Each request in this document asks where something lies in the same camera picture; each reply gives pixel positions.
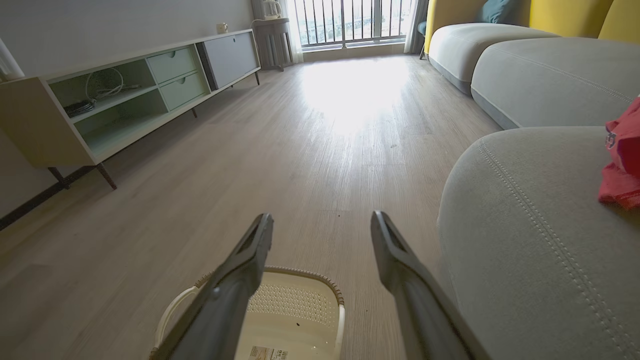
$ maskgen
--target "green drawer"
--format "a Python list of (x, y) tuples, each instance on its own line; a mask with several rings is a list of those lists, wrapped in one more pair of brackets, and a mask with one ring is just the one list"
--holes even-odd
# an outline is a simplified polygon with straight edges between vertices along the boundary
[(197, 69), (197, 62), (190, 48), (169, 51), (147, 58), (158, 84)]
[(204, 83), (200, 73), (196, 72), (195, 74), (168, 83), (160, 88), (160, 92), (169, 110), (173, 110), (189, 100), (206, 93), (207, 85)]

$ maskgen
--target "label sticker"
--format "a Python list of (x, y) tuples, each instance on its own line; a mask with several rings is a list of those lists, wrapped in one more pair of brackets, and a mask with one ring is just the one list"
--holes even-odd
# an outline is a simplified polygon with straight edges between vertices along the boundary
[(287, 360), (288, 351), (269, 347), (252, 347), (249, 360)]

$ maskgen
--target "glass kettle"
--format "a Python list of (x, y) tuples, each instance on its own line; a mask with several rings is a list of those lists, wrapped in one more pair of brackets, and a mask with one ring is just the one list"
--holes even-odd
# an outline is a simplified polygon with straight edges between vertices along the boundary
[(263, 0), (262, 13), (264, 14), (264, 20), (279, 19), (282, 15), (282, 7), (276, 0)]

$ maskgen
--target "balcony railing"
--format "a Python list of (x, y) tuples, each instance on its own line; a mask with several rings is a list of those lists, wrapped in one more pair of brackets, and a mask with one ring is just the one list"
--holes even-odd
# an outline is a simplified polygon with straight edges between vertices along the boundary
[(400, 42), (411, 23), (412, 0), (293, 1), (302, 48)]

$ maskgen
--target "black baseboard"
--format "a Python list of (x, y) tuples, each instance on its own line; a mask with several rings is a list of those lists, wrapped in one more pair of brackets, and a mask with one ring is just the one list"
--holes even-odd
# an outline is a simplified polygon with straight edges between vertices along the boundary
[[(69, 176), (65, 177), (65, 182), (67, 184), (71, 184), (74, 181), (86, 175), (89, 171), (93, 170), (94, 168), (95, 167), (81, 167), (76, 171), (74, 171), (73, 173), (69, 174)], [(5, 227), (13, 224), (24, 215), (27, 215), (29, 211), (37, 208), (38, 205), (42, 204), (47, 199), (49, 199), (53, 195), (56, 195), (58, 192), (64, 189), (65, 189), (64, 184), (55, 183), (45, 191), (39, 193), (38, 195), (35, 195), (33, 198), (31, 198), (31, 200), (20, 205), (17, 209), (13, 210), (9, 214), (5, 215), (2, 219), (0, 219), (0, 231), (2, 231)]]

